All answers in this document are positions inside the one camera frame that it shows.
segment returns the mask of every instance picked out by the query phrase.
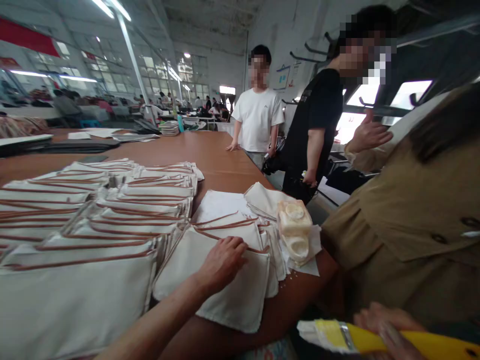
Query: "long work table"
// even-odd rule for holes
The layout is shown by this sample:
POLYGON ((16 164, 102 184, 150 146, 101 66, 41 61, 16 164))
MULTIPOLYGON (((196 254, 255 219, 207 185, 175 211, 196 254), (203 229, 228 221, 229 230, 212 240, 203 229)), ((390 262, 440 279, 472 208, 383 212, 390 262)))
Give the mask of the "long work table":
MULTIPOLYGON (((72 129, 54 129, 54 141, 67 138, 72 129)), ((102 154, 107 161, 129 158, 144 166, 195 162, 205 176, 199 183, 193 213, 208 189, 244 193, 260 182, 267 189, 272 185, 243 151, 225 151, 232 142, 226 132, 184 132, 174 137, 163 136, 150 142, 123 143, 102 154)), ((29 154, 0 159, 0 185, 12 180, 33 178, 85 158, 86 154, 29 154)), ((245 334, 215 322, 194 316, 170 341, 161 359, 225 359, 269 344, 285 336, 296 324, 305 308, 320 295, 343 301, 336 284, 339 266, 326 250, 316 256, 320 276, 292 272, 279 286, 278 294, 265 300, 260 329, 245 334)))

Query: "hand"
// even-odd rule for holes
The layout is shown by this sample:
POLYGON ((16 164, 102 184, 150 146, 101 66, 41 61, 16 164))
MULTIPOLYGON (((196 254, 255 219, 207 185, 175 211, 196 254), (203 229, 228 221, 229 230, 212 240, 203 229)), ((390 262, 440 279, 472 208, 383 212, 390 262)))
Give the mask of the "hand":
POLYGON ((238 142, 232 141, 229 146, 226 147, 225 150, 227 151, 234 151, 234 150, 240 150, 241 147, 238 142))
POLYGON ((380 122, 372 122, 374 112, 366 110, 366 117, 356 128, 353 139, 348 143, 348 150, 352 153, 360 153, 364 150, 373 149, 389 142, 394 135, 387 131, 387 127, 380 122))
POLYGON ((305 176, 303 177, 303 182, 307 185, 310 185, 311 188, 317 187, 317 172, 311 169, 306 171, 305 176))
POLYGON ((268 149, 268 157, 269 157, 269 158, 273 158, 273 157, 275 156, 276 152, 277 152, 277 149, 276 149, 276 148, 270 147, 270 148, 268 149))
POLYGON ((247 262, 242 257, 249 246, 238 236, 221 239, 208 253, 196 273, 197 280, 213 295, 230 284, 247 262))
POLYGON ((353 322, 360 328, 379 334, 388 349, 385 353, 374 355, 376 359, 425 360, 422 354, 401 334, 400 330, 426 331, 407 312, 401 309, 388 309, 372 302, 369 309, 355 314, 353 322))

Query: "blue stool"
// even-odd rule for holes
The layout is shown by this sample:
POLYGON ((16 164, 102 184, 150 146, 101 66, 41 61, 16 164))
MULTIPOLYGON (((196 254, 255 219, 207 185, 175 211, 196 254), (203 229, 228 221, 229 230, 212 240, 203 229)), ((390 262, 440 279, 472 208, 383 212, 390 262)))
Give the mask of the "blue stool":
POLYGON ((102 124, 97 119, 80 120, 80 128, 101 128, 102 124))

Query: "jacket button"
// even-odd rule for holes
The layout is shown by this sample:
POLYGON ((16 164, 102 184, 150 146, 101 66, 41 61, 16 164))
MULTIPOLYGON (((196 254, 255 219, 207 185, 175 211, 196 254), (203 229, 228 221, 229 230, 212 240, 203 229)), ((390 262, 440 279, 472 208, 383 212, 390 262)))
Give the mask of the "jacket button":
POLYGON ((478 221, 474 217, 462 217, 460 221, 465 226, 475 228, 475 229, 480 229, 480 221, 478 221))
POLYGON ((448 244, 448 241, 446 238, 444 238, 442 235, 440 234, 431 234, 430 235, 431 238, 433 240, 435 240, 437 243, 440 243, 440 244, 448 244))

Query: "black t-shirt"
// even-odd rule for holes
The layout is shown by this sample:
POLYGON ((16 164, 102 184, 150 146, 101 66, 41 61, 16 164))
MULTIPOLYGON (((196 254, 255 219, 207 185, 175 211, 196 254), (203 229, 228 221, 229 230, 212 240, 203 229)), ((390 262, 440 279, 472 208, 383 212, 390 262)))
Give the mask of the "black t-shirt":
POLYGON ((299 172, 299 176, 308 168, 309 130, 325 129, 316 173, 317 181, 321 180, 334 144, 337 123, 342 116, 342 92, 340 74, 329 68, 320 71, 303 91, 281 151, 282 162, 291 170, 299 172))

